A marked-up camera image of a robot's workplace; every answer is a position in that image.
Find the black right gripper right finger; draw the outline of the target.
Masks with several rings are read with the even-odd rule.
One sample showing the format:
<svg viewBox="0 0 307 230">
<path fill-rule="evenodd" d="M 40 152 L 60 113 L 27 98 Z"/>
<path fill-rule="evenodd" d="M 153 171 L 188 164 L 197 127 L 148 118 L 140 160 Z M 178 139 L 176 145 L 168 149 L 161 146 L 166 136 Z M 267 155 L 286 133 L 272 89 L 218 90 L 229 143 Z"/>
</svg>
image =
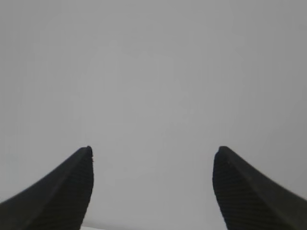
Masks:
<svg viewBox="0 0 307 230">
<path fill-rule="evenodd" d="M 213 190 L 229 230 L 305 230 L 307 201 L 283 188 L 227 146 L 213 162 Z"/>
</svg>

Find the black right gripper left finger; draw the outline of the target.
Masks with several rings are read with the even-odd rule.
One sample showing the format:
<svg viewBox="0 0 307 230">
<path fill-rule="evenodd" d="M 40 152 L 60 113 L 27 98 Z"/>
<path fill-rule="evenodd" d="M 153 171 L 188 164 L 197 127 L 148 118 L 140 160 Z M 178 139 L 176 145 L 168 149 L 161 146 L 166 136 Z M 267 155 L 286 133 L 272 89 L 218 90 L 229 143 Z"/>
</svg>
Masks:
<svg viewBox="0 0 307 230">
<path fill-rule="evenodd" d="M 2 230 L 79 230 L 94 186 L 93 151 L 82 147 L 0 204 Z"/>
</svg>

